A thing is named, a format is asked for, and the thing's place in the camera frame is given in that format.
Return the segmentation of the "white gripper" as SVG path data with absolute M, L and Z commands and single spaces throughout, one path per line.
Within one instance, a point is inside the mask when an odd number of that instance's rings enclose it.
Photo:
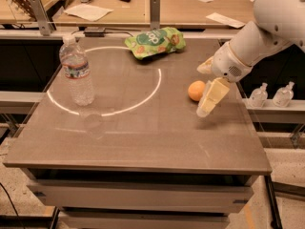
M 229 92 L 230 82 L 240 81 L 251 72 L 252 67 L 242 63 L 230 43 L 226 42 L 213 56 L 201 63 L 197 70 L 203 74 L 213 73 L 217 76 L 213 81 L 207 82 L 196 110 L 199 117 L 206 117 Z

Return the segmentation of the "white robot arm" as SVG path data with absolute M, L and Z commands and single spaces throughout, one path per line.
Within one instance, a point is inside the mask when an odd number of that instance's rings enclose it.
M 232 83 L 250 73 L 263 58 L 293 44 L 305 52 L 305 0 L 255 0 L 254 20 L 198 66 L 200 73 L 212 73 L 215 79 L 206 84 L 197 115 L 209 115 Z

